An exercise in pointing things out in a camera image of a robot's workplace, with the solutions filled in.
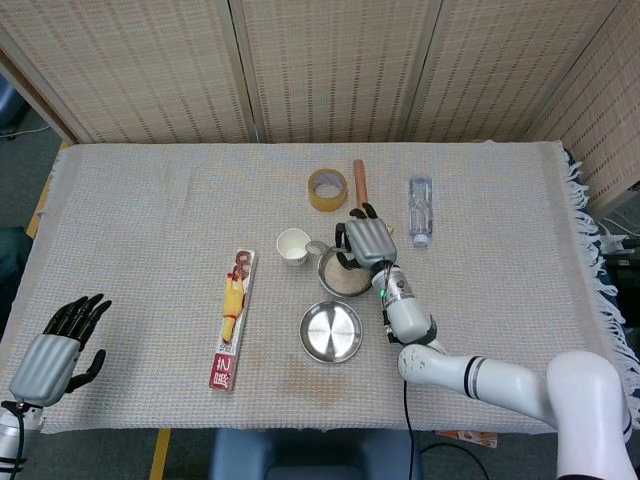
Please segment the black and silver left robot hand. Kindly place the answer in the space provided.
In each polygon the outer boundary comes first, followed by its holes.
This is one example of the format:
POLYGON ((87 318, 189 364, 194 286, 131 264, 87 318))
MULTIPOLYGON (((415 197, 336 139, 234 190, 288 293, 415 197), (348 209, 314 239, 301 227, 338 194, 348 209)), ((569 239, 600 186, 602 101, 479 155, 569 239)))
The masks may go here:
POLYGON ((106 351, 96 352, 88 369, 74 373, 78 359, 111 302, 102 293, 83 296, 62 306, 27 349, 9 385, 17 402, 39 408, 56 404, 92 382, 100 373, 106 351))

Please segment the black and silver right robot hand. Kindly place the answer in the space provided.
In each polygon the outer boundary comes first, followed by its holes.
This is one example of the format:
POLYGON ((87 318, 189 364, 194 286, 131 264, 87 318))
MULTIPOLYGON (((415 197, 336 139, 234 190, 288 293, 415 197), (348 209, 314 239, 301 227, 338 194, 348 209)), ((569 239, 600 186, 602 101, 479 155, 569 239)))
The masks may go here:
POLYGON ((374 207, 363 202, 361 208, 349 212, 351 219, 335 227, 335 246, 339 264, 345 270, 366 269, 373 275, 391 267, 397 259, 397 248, 385 222, 374 207))

